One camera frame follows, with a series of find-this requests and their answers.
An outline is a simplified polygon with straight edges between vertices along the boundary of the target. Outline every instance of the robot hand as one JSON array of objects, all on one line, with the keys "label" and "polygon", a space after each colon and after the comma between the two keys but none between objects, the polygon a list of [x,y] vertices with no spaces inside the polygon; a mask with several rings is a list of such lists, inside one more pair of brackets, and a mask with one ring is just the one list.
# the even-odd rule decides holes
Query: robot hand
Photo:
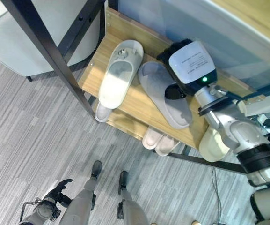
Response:
[{"label": "robot hand", "polygon": [[66,188],[66,184],[72,182],[72,179],[66,179],[61,182],[53,189],[51,190],[45,197],[44,199],[52,198],[55,201],[55,204],[61,200],[62,198],[62,190]]}]

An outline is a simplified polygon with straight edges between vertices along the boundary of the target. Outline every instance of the slipper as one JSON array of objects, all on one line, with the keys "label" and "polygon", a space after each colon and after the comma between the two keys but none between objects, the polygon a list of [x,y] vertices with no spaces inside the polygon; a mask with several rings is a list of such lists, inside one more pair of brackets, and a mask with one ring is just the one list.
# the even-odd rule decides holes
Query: slipper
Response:
[{"label": "slipper", "polygon": [[153,127],[148,127],[142,143],[146,149],[154,149],[164,134]]},{"label": "slipper", "polygon": [[175,129],[184,129],[192,122],[192,114],[185,98],[165,98],[165,90],[175,83],[166,68],[158,62],[146,62],[138,71],[141,86],[167,122]]},{"label": "slipper", "polygon": [[206,161],[216,162],[228,153],[229,147],[224,145],[217,130],[208,127],[201,139],[198,150]]},{"label": "slipper", "polygon": [[143,47],[138,41],[126,40],[115,48],[98,93],[104,107],[115,109],[122,104],[143,55]]},{"label": "slipper", "polygon": [[164,135],[157,146],[155,147],[155,152],[159,156],[166,156],[168,155],[178,144],[180,141],[170,137],[168,135]]},{"label": "slipper", "polygon": [[94,118],[98,122],[106,122],[112,112],[112,109],[104,107],[100,102],[97,105]]}]

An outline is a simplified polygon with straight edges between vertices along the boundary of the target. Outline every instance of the robot forearm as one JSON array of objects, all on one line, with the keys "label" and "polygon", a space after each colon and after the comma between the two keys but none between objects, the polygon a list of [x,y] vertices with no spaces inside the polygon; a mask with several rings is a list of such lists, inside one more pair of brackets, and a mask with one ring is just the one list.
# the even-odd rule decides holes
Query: robot forearm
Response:
[{"label": "robot forearm", "polygon": [[[223,143],[237,156],[249,182],[253,186],[270,182],[270,146],[260,128],[246,118],[234,103],[227,103],[227,98],[220,95],[213,85],[203,87],[195,97],[202,107],[201,114],[204,113],[210,126],[220,133]],[[215,110],[219,102],[226,106]]]},{"label": "robot forearm", "polygon": [[19,225],[43,225],[46,220],[53,218],[56,205],[52,198],[45,198],[41,201],[33,213],[23,219]]}]

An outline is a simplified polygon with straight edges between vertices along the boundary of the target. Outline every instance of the white device box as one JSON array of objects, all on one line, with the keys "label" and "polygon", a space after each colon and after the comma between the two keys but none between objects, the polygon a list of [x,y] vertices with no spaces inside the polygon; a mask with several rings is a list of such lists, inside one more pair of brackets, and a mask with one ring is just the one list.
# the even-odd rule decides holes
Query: white device box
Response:
[{"label": "white device box", "polygon": [[182,83],[191,83],[215,69],[211,56],[200,41],[194,41],[171,55],[169,65]]}]

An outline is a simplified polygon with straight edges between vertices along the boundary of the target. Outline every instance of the wooden shelf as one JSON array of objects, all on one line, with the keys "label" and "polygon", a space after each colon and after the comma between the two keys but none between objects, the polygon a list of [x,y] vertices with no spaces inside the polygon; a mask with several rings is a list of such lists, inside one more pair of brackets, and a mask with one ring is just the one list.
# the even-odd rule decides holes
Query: wooden shelf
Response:
[{"label": "wooden shelf", "polygon": [[270,39],[270,0],[212,0]]},{"label": "wooden shelf", "polygon": [[[120,42],[127,39],[139,41],[145,51],[143,62],[155,61],[156,59],[154,57],[172,43],[170,40],[146,28],[142,24],[110,8],[106,9],[106,24],[108,25],[106,36],[79,81],[80,87],[95,97],[98,96],[99,87],[104,77],[109,58]],[[233,90],[241,96],[254,91],[244,83],[221,72],[219,72],[218,84],[226,89]],[[208,124],[203,117],[198,115],[199,105],[195,98],[187,97],[187,101],[192,111],[193,123],[186,129],[174,129],[167,123],[152,100],[144,92],[138,77],[135,76],[123,103],[111,114],[108,124],[140,140],[146,132],[147,127],[152,126],[198,149],[200,140]]]}]

